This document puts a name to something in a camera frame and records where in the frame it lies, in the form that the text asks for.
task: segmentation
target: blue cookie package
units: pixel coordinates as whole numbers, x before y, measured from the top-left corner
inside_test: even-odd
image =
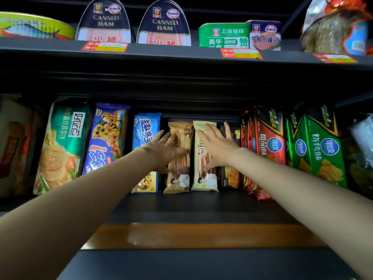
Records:
[[[97,103],[83,175],[123,156],[130,106]]]
[[[136,114],[133,119],[132,150],[150,142],[160,131],[162,113]],[[142,179],[131,193],[156,193],[158,191],[158,173],[151,172]]]

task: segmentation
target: hand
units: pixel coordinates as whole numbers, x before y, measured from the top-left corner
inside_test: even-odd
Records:
[[[207,130],[208,136],[210,137],[210,140],[201,130],[197,130],[198,136],[200,137],[204,146],[212,157],[211,162],[205,165],[205,167],[203,168],[204,172],[207,172],[208,170],[218,166],[231,166],[231,157],[235,155],[234,152],[236,149],[239,148],[239,146],[233,140],[231,129],[229,128],[227,122],[224,123],[224,127],[225,136],[227,138],[224,138],[217,127],[208,123],[205,124],[205,128]]]
[[[186,153],[182,147],[172,146],[175,140],[175,134],[167,132],[162,138],[164,130],[158,132],[153,139],[145,144],[142,148],[151,154],[154,160],[154,171],[160,173],[167,173],[167,165],[175,159],[176,156]]]

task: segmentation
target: fish illustration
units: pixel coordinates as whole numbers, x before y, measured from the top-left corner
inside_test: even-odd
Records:
[[[8,28],[2,29],[1,36],[5,37],[33,37],[39,39],[59,39],[57,34],[60,30],[53,33],[44,32],[29,24],[16,24]]]

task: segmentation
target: blue oval logo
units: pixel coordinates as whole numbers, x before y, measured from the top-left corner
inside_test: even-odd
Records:
[[[279,152],[282,149],[282,141],[279,140],[277,137],[271,137],[267,141],[267,148],[271,152]]]
[[[321,151],[326,155],[335,155],[339,151],[339,144],[332,138],[324,138],[321,141]]]
[[[256,140],[255,137],[251,139],[251,150],[256,151]]]
[[[307,145],[303,140],[297,140],[295,143],[295,151],[299,156],[304,156],[307,152]]]

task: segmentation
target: brown franzzi package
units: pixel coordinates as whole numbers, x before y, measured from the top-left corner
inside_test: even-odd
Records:
[[[187,122],[169,122],[170,133],[175,134],[173,146],[183,147],[186,153],[176,157],[168,165],[166,188],[163,193],[185,193],[189,191],[190,150],[194,127]]]

